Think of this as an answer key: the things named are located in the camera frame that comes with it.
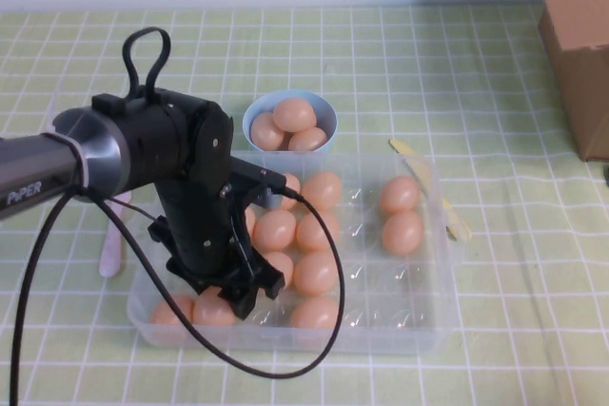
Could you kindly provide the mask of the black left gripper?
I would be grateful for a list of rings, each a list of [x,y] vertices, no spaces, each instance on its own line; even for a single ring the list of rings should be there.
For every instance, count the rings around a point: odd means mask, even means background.
[[[193,285],[199,298],[220,297],[245,320],[260,292],[275,299],[285,274],[256,248],[246,227],[249,197],[233,186],[215,194],[201,186],[157,186],[165,212],[176,274]]]

